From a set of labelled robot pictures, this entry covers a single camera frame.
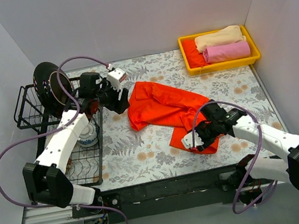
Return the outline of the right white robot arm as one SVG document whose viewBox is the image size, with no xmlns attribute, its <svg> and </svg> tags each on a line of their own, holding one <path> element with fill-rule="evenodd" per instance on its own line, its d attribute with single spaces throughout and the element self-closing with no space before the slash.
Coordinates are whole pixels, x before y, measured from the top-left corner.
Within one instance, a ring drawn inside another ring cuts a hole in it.
<svg viewBox="0 0 299 224">
<path fill-rule="evenodd" d="M 237 190 L 235 202 L 239 200 L 243 186 L 263 179 L 271 181 L 270 190 L 281 181 L 291 183 L 299 191 L 299 135 L 260 124 L 241 106 L 233 105 L 226 111 L 222 105 L 221 101 L 210 100 L 199 108 L 196 114 L 202 114 L 204 120 L 193 123 L 192 130 L 182 139 L 184 147 L 202 153 L 221 135 L 257 145 L 253 155 L 244 157 L 235 171 L 223 178 L 226 187 Z"/>
</svg>

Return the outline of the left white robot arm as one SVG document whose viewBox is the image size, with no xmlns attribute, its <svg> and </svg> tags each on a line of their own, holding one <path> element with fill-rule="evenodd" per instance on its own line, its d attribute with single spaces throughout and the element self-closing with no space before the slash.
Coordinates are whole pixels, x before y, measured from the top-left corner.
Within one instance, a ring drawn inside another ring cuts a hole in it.
<svg viewBox="0 0 299 224">
<path fill-rule="evenodd" d="M 60 208 L 82 204 L 86 211 L 98 214 L 103 200 L 96 189 L 74 185 L 65 176 L 70 155 L 90 123 L 89 115 L 100 107 L 122 114 L 129 107 L 128 89 L 121 83 L 127 73 L 112 69 L 105 78 L 97 73 L 80 76 L 80 85 L 68 99 L 58 126 L 49 144 L 34 163 L 23 168 L 23 177 L 29 199 Z"/>
</svg>

